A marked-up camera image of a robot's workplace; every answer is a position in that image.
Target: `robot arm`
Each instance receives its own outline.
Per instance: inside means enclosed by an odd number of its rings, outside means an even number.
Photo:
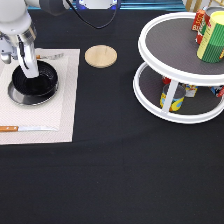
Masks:
[[[6,64],[11,63],[11,56],[18,59],[26,77],[34,78],[39,75],[33,43],[36,30],[27,11],[28,5],[39,7],[55,16],[64,13],[69,6],[65,0],[0,1],[1,59]]]

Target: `round wooden coaster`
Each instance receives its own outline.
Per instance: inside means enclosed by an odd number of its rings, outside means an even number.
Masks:
[[[97,45],[89,48],[85,53],[86,62],[96,68],[106,68],[117,60],[117,52],[108,46]]]

